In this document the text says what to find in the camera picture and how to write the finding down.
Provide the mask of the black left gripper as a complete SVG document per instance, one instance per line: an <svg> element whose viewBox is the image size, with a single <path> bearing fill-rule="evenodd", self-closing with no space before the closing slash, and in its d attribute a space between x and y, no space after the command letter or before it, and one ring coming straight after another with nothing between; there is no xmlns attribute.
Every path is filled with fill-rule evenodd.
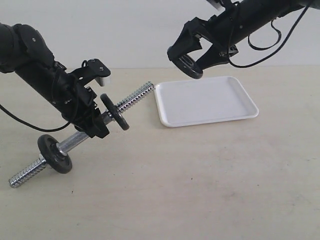
<svg viewBox="0 0 320 240"><path fill-rule="evenodd" d="M86 87L99 77L98 71L92 66L82 66L69 73L58 67L51 85L51 101L61 116L73 124L77 131L86 133L90 138L103 139L110 131L100 110L96 109L96 93Z"/></svg>

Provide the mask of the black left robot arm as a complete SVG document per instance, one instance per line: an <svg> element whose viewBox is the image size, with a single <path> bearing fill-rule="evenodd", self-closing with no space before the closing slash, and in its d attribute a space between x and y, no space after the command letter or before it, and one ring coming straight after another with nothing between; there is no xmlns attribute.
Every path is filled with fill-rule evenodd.
<svg viewBox="0 0 320 240"><path fill-rule="evenodd" d="M80 68L66 72L38 30L27 24L1 24L0 71L16 73L78 131L91 138L109 134L96 107L97 95L86 87L92 80L111 74L99 59L84 60Z"/></svg>

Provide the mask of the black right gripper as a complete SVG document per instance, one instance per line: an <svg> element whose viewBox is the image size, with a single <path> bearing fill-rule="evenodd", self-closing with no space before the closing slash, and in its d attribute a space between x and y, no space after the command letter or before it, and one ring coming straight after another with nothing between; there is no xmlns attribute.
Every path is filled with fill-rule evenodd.
<svg viewBox="0 0 320 240"><path fill-rule="evenodd" d="M196 61L197 72L228 64L228 56L238 52L235 45L253 32L253 2L223 2L225 9L219 15L207 20L194 17L184 24L177 40L167 49L167 57L176 67L179 57L202 49L201 39L211 43L211 46Z"/></svg>

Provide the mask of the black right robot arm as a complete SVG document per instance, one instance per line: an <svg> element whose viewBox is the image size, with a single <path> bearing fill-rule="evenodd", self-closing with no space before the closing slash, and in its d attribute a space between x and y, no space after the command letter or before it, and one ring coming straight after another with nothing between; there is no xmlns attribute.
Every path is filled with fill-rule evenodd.
<svg viewBox="0 0 320 240"><path fill-rule="evenodd" d="M264 25L305 7L320 8L318 0L211 0L210 4L224 11L208 20L195 17L186 22L167 50L168 59L183 72L202 74L228 64L238 52L236 44Z"/></svg>

